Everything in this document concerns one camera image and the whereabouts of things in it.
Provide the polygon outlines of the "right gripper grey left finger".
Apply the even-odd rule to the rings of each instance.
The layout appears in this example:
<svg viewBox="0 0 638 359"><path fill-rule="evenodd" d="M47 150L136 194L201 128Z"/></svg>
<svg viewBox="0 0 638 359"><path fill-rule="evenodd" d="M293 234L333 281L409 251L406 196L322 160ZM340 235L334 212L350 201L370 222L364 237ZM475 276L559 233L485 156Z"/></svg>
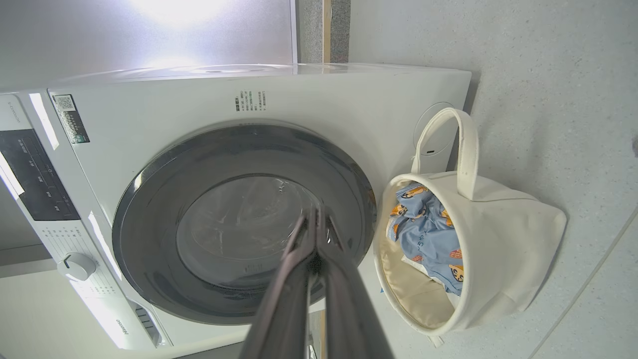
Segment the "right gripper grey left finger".
<svg viewBox="0 0 638 359"><path fill-rule="evenodd" d="M304 359L312 262L317 254L317 208L302 211L262 298L241 359Z"/></svg>

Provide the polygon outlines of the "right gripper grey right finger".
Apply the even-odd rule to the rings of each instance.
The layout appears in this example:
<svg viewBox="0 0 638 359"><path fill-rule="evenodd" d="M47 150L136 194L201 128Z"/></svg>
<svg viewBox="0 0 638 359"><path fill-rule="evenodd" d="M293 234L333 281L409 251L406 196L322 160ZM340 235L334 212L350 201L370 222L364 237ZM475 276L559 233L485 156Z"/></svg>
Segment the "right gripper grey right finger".
<svg viewBox="0 0 638 359"><path fill-rule="evenodd" d="M325 206L317 208L317 253L325 286L328 359L392 359L357 263Z"/></svg>

